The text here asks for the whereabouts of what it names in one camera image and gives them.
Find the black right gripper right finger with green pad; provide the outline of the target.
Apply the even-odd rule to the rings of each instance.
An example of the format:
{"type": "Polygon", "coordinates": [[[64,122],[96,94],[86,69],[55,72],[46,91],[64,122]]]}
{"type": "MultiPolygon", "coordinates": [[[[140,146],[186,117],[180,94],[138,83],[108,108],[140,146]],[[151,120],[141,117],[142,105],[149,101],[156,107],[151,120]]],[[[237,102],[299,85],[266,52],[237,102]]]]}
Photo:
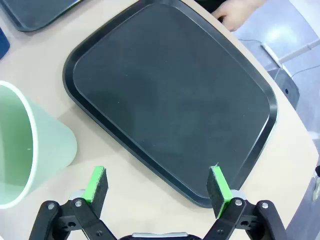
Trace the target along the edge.
{"type": "Polygon", "coordinates": [[[251,240],[287,238],[274,203],[260,200],[252,204],[233,196],[219,166],[209,167],[206,189],[216,220],[205,235],[205,240],[228,240],[235,229],[244,230],[251,240]]]}

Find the person's left hand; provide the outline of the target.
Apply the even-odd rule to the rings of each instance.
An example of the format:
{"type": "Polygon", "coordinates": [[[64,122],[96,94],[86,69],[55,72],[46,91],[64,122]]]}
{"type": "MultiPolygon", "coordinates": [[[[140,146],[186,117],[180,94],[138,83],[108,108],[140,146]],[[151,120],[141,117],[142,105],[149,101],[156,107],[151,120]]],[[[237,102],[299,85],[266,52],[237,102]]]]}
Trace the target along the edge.
{"type": "Polygon", "coordinates": [[[265,2],[266,0],[226,0],[212,15],[216,19],[222,18],[222,24],[230,32],[234,32],[265,2]]]}

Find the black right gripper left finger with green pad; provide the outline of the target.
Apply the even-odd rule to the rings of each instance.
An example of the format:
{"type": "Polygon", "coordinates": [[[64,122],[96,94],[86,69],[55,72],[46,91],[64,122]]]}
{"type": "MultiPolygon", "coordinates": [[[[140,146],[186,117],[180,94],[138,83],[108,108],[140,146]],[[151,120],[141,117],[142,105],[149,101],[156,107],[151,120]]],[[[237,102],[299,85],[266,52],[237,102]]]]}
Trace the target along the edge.
{"type": "Polygon", "coordinates": [[[81,230],[88,240],[115,240],[100,220],[108,191],[106,168],[96,166],[84,193],[60,205],[43,202],[38,210],[29,239],[66,240],[72,231],[81,230]]]}

